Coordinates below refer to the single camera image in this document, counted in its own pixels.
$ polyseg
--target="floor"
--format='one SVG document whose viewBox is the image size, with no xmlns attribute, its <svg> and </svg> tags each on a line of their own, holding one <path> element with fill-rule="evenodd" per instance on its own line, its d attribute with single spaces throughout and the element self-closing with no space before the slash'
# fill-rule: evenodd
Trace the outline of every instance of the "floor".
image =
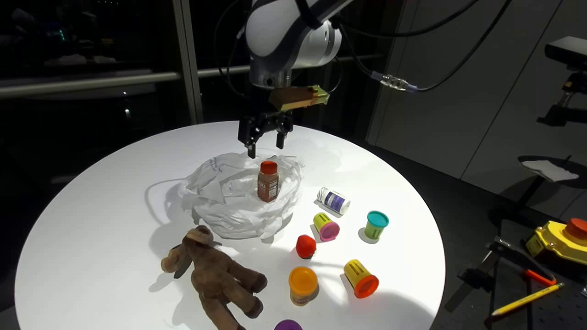
<svg viewBox="0 0 587 330">
<path fill-rule="evenodd" d="M 413 188 L 422 195 L 434 211 L 448 261 L 448 279 L 445 299 L 448 299 L 461 285 L 459 274 L 468 266 L 478 265 L 487 252 L 487 244 L 500 233 L 490 222 L 490 211 L 505 204 L 500 197 L 417 166 L 410 160 L 386 151 L 375 151 L 382 160 L 402 173 Z M 68 167 L 76 171 L 85 164 L 94 162 L 94 156 L 78 160 Z M 0 204 L 4 211 L 2 222 L 2 281 L 0 281 L 0 329 L 17 330 L 13 307 L 13 270 L 19 261 L 21 246 L 28 230 L 35 224 L 37 215 L 45 210 L 50 199 L 70 177 L 61 173 L 54 177 L 45 189 L 34 189 L 26 184 L 17 184 L 12 177 L 0 186 Z M 434 325 L 435 330 L 456 329 L 485 329 L 485 318 L 492 309 L 492 296 L 474 292 L 454 314 L 443 310 Z"/>
</svg>

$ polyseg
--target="small bottle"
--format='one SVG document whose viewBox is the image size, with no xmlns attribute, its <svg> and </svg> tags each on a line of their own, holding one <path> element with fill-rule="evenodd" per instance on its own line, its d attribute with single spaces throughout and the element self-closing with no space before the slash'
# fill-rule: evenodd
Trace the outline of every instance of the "small bottle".
<svg viewBox="0 0 587 330">
<path fill-rule="evenodd" d="M 325 206 L 331 213 L 334 213 L 336 217 L 344 217 L 351 206 L 351 202 L 345 197 L 342 197 L 334 191 L 329 191 L 325 188 L 318 193 L 316 200 L 322 206 Z"/>
<path fill-rule="evenodd" d="M 272 202 L 279 195 L 279 175 L 276 162 L 263 162 L 257 178 L 257 195 L 265 202 Z"/>
</svg>

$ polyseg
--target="white wall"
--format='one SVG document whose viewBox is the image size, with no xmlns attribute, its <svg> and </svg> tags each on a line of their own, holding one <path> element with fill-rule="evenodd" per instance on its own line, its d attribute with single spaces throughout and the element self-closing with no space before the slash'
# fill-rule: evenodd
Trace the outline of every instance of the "white wall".
<svg viewBox="0 0 587 330">
<path fill-rule="evenodd" d="M 435 23 L 465 2 L 468 0 L 443 8 L 434 0 L 408 2 L 402 28 Z M 481 2 L 439 34 L 399 43 L 389 72 L 415 83 L 443 78 L 472 48 L 501 4 Z M 369 142 L 512 199 L 525 189 L 522 182 L 533 178 L 518 164 L 518 156 L 571 155 L 587 166 L 587 125 L 551 129 L 536 123 L 560 100 L 569 76 L 564 65 L 544 56 L 545 45 L 566 35 L 587 39 L 587 2 L 566 0 L 547 28 L 556 4 L 558 0 L 514 0 L 467 68 L 432 94 L 400 96 L 382 90 Z M 573 107 L 587 109 L 587 98 L 578 96 Z M 587 195 L 577 200 L 580 193 L 545 186 L 531 206 L 553 217 L 564 217 L 573 206 L 575 215 L 587 217 Z"/>
</svg>

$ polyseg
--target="metal rod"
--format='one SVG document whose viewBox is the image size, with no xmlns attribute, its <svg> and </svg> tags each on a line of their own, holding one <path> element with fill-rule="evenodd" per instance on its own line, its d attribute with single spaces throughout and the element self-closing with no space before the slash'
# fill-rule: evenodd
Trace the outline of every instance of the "metal rod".
<svg viewBox="0 0 587 330">
<path fill-rule="evenodd" d="M 30 96 L 45 96 L 45 94 L 67 94 L 67 92 L 81 92 L 81 90 L 101 90 L 101 89 L 129 87 L 129 85 L 169 83 L 169 81 L 180 81 L 180 79 L 182 78 L 177 72 L 166 72 L 166 74 L 146 74 L 146 76 L 127 76 L 127 78 L 35 83 L 35 85 L 23 85 L 23 87 L 4 87 L 0 89 L 0 100 L 30 98 Z"/>
<path fill-rule="evenodd" d="M 362 56 L 362 61 L 369 61 L 369 59 L 380 59 L 382 56 Z M 340 63 L 351 63 L 353 57 L 340 57 Z M 252 70 L 252 67 L 232 67 L 230 76 L 243 76 L 248 74 Z M 219 68 L 208 68 L 208 70 L 199 70 L 199 78 L 201 79 L 210 79 L 210 78 L 221 78 Z"/>
</svg>

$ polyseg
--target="brown teddy bear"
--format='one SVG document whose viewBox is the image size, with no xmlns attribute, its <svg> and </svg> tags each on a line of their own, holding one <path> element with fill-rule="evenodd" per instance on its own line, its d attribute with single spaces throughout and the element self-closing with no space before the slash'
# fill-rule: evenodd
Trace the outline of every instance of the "brown teddy bear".
<svg viewBox="0 0 587 330">
<path fill-rule="evenodd" d="M 215 250 L 213 233 L 206 226 L 191 230 L 162 261 L 162 268 L 179 279 L 191 263 L 191 285 L 219 330 L 245 330 L 228 310 L 228 303 L 235 303 L 252 320 L 263 312 L 263 303 L 254 294 L 265 290 L 268 279 Z"/>
</svg>

